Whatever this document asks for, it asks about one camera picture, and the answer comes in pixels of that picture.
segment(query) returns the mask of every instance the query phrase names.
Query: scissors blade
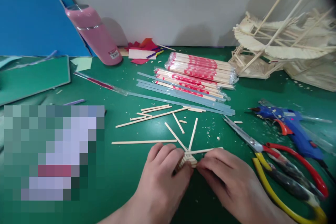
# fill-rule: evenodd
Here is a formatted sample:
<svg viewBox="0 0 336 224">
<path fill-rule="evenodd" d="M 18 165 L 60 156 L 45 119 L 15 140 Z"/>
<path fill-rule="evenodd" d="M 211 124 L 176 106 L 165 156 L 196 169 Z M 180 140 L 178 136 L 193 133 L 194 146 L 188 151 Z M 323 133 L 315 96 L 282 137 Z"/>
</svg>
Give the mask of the scissors blade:
<svg viewBox="0 0 336 224">
<path fill-rule="evenodd" d="M 223 120 L 255 151 L 262 152 L 263 146 L 256 141 L 253 137 L 250 137 L 245 131 L 243 131 L 237 124 L 235 124 L 231 119 L 226 115 Z"/>
</svg>

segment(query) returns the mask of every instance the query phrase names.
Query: hand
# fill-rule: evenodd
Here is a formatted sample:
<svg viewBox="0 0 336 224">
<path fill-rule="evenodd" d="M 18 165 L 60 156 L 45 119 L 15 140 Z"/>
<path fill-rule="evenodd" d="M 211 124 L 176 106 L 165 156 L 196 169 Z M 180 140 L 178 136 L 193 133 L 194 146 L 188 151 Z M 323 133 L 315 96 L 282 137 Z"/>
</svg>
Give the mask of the hand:
<svg viewBox="0 0 336 224">
<path fill-rule="evenodd" d="M 188 161 L 173 175 L 183 156 L 184 151 L 173 144 L 154 145 L 148 154 L 135 194 L 101 223 L 170 223 L 193 173 Z"/>
<path fill-rule="evenodd" d="M 265 193 L 252 168 L 223 149 L 213 149 L 198 162 L 197 170 L 218 199 L 242 224 L 295 223 Z"/>
</svg>

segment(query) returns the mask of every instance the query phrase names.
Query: yellow pliers handle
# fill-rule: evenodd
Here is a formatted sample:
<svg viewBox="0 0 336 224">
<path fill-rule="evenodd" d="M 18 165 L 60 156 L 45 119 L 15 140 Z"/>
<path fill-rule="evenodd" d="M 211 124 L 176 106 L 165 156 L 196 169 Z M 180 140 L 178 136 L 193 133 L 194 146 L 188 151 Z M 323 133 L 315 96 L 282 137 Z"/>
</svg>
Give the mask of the yellow pliers handle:
<svg viewBox="0 0 336 224">
<path fill-rule="evenodd" d="M 266 170 L 271 171 L 271 167 L 266 162 L 264 156 L 261 153 L 255 153 L 257 158 L 253 158 L 253 163 L 255 165 L 255 168 L 257 169 L 257 173 L 259 175 L 259 178 L 267 191 L 268 195 L 274 200 L 274 202 L 293 220 L 300 224 L 326 224 L 327 223 L 327 217 L 322 208 L 318 206 L 312 206 L 316 215 L 316 218 L 314 220 L 308 220 L 303 218 L 302 216 L 294 213 L 288 206 L 286 206 L 280 198 L 275 194 L 272 187 L 270 186 L 269 182 L 267 181 L 267 178 L 265 176 L 265 173 L 263 171 L 263 168 L 261 165 L 264 166 Z"/>
</svg>

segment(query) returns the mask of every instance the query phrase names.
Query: light blue paper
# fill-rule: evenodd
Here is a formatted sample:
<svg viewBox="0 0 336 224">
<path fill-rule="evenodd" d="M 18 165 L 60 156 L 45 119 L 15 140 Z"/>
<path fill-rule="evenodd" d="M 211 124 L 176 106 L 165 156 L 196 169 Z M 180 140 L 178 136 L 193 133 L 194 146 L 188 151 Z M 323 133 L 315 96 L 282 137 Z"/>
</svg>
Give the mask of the light blue paper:
<svg viewBox="0 0 336 224">
<path fill-rule="evenodd" d="M 20 59 L 20 58 L 22 57 L 13 56 L 13 57 L 8 57 L 7 59 L 4 59 L 3 61 L 0 61 L 0 69 L 4 67 L 5 65 L 7 65 L 9 62 L 16 60 L 16 59 Z"/>
</svg>

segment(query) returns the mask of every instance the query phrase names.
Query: blue foam board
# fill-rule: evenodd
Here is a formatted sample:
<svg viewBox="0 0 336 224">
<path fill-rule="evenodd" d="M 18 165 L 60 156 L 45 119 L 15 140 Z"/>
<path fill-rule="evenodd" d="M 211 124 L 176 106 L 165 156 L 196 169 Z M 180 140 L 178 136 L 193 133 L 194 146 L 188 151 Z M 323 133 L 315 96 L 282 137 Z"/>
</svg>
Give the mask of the blue foam board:
<svg viewBox="0 0 336 224">
<path fill-rule="evenodd" d="M 60 0 L 0 0 L 0 55 L 91 56 Z"/>
</svg>

